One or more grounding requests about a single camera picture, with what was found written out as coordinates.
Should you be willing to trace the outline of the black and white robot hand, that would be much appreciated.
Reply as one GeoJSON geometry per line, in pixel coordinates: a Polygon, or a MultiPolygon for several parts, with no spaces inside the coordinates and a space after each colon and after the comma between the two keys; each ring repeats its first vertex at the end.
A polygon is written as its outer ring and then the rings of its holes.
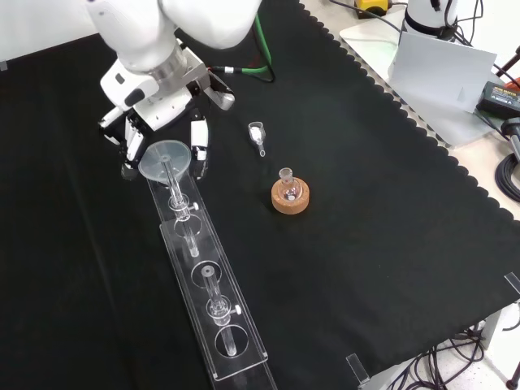
{"type": "Polygon", "coordinates": [[[121,176],[133,180],[154,133],[189,112],[193,99],[210,86],[210,77],[203,63],[189,65],[186,72],[161,69],[153,75],[132,73],[117,60],[100,85],[114,108],[99,128],[119,147],[121,176]]]}

